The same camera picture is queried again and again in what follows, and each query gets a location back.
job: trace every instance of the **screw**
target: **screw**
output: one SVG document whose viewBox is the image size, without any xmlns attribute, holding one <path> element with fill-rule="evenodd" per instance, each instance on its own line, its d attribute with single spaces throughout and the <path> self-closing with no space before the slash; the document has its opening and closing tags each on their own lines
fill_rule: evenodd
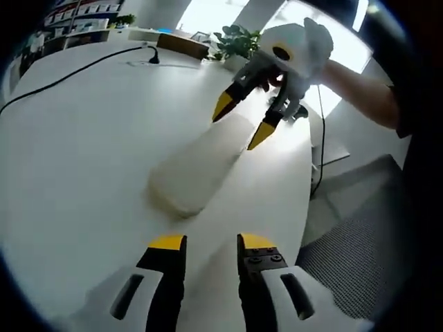
<svg viewBox="0 0 443 332">
<path fill-rule="evenodd" d="M 262 259 L 260 257 L 251 257 L 250 259 L 248 259 L 248 261 L 252 264 L 258 264 L 262 261 Z"/>
<path fill-rule="evenodd" d="M 282 256 L 281 255 L 274 255 L 271 257 L 271 261 L 281 261 Z"/>
</svg>

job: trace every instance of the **black sleeve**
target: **black sleeve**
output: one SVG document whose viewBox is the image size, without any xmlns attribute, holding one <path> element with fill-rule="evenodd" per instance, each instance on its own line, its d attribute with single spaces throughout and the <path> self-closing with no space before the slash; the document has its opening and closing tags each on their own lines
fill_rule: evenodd
<svg viewBox="0 0 443 332">
<path fill-rule="evenodd" d="M 417 116 L 419 114 L 419 112 L 417 112 L 419 105 L 417 98 L 414 97 L 414 93 L 406 93 L 395 86 L 390 86 L 390 89 L 394 94 L 400 110 L 397 135 L 400 138 L 404 138 L 417 131 L 418 125 L 421 122 Z"/>
</svg>

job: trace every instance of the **power cord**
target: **power cord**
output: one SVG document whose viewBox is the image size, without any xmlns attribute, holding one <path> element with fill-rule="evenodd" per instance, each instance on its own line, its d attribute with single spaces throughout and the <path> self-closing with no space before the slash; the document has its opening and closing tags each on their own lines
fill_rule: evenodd
<svg viewBox="0 0 443 332">
<path fill-rule="evenodd" d="M 7 102 L 6 104 L 4 104 L 4 106 L 0 109 L 0 115 L 1 115 L 1 113 L 3 112 L 3 110 L 4 110 L 6 107 L 8 107 L 9 105 L 11 105 L 12 103 L 17 102 L 17 101 L 19 101 L 19 100 L 21 100 L 21 99 L 23 99 L 23 98 L 29 97 L 30 95 L 35 95 L 35 94 L 37 94 L 37 93 L 39 93 L 39 92 L 45 91 L 45 90 L 47 90 L 47 89 L 49 89 L 49 88 L 52 88 L 53 86 L 55 86 L 55 85 L 57 85 L 57 84 L 63 82 L 64 80 L 67 80 L 68 78 L 74 76 L 75 74 L 78 74 L 80 71 L 84 71 L 85 69 L 88 69 L 89 67 L 93 66 L 94 64 L 97 64 L 98 62 L 101 62 L 101 61 L 103 61 L 103 60 L 109 59 L 110 57 L 114 57 L 114 56 L 119 55 L 119 54 L 122 54 L 122 53 L 130 52 L 130 51 L 132 51 L 132 50 L 141 50 L 141 49 L 143 49 L 143 48 L 151 48 L 151 49 L 153 49 L 154 52 L 155 52 L 155 53 L 154 53 L 154 56 L 149 60 L 149 63 L 151 63 L 151 64 L 159 64 L 159 63 L 160 63 L 160 60 L 159 60 L 159 52 L 158 52 L 157 49 L 156 49 L 155 47 L 153 47 L 153 46 L 137 46 L 137 47 L 133 47 L 133 48 L 128 48 L 128 49 L 126 49 L 126 50 L 120 50 L 120 51 L 118 51 L 118 52 L 111 53 L 111 54 L 108 54 L 108 55 L 106 55 L 106 56 L 104 56 L 104 57 L 101 57 L 100 59 L 98 59 L 98 60 L 96 60 L 96 61 L 94 61 L 94 62 L 92 62 L 92 63 L 90 63 L 90 64 L 87 64 L 86 66 L 83 66 L 82 68 L 77 69 L 76 71 L 73 71 L 72 73 L 66 75 L 65 77 L 60 78 L 59 80 L 55 81 L 54 83 L 50 83 L 50 84 L 48 84 L 48 85 L 46 85 L 46 86 L 43 86 L 43 87 L 41 87 L 41 88 L 35 89 L 35 90 L 33 90 L 33 91 L 30 91 L 30 92 L 27 92 L 27 93 L 25 93 L 25 94 L 23 94 L 23 95 L 20 95 L 19 97 L 16 97 L 16 98 L 10 100 L 10 101 Z"/>
<path fill-rule="evenodd" d="M 312 198 L 314 196 L 314 194 L 316 193 L 316 191 L 317 191 L 318 187 L 320 186 L 320 183 L 323 179 L 323 156 L 325 155 L 326 123 L 325 123 L 325 116 L 323 114 L 323 103 L 321 101 L 321 94 L 320 94 L 320 86 L 319 85 L 317 85 L 317 91 L 318 91 L 318 99 L 320 100 L 320 111 L 321 111 L 321 120 L 323 123 L 323 134 L 322 134 L 322 138 L 321 138 L 320 178 L 318 179 L 318 182 L 317 182 L 314 190 L 312 190 L 310 198 Z"/>
</svg>

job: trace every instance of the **white table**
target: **white table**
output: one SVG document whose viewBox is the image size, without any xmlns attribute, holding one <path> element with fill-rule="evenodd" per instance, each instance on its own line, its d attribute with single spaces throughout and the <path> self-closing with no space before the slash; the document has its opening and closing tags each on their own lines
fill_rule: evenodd
<svg viewBox="0 0 443 332">
<path fill-rule="evenodd" d="M 134 45 L 91 44 L 45 57 L 13 97 Z M 294 263 L 309 202 L 309 123 L 282 123 L 242 154 L 203 212 L 172 221 L 145 197 L 149 170 L 209 128 L 232 74 L 159 52 L 160 66 L 125 63 L 147 60 L 152 50 L 125 53 L 3 112 L 3 254 L 31 303 L 52 318 L 79 309 L 88 290 L 135 264 L 157 236 L 182 232 L 188 263 L 178 331 L 241 331 L 235 235 L 264 235 Z M 265 94 L 254 91 L 238 111 L 258 124 L 266 108 Z"/>
</svg>

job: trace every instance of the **bright window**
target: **bright window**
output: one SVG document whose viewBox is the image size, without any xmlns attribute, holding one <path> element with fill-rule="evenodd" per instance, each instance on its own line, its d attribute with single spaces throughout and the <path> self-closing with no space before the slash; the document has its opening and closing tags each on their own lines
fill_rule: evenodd
<svg viewBox="0 0 443 332">
<path fill-rule="evenodd" d="M 216 33 L 234 23 L 249 0 L 192 0 L 177 24 L 177 29 L 195 34 Z"/>
<path fill-rule="evenodd" d="M 279 10 L 277 10 L 271 20 L 269 20 L 263 30 L 282 24 L 297 23 L 303 25 L 305 17 L 313 19 L 328 29 L 334 41 L 334 50 L 331 54 L 332 60 L 337 61 L 357 73 L 363 72 L 372 55 L 372 51 L 347 28 L 319 9 L 309 6 L 306 3 L 296 0 L 286 1 Z M 320 94 L 323 103 L 323 113 L 326 117 L 341 101 L 341 97 L 323 85 L 320 85 Z M 306 92 L 305 102 L 315 112 L 321 115 L 320 100 L 318 99 L 316 86 L 311 86 Z"/>
</svg>

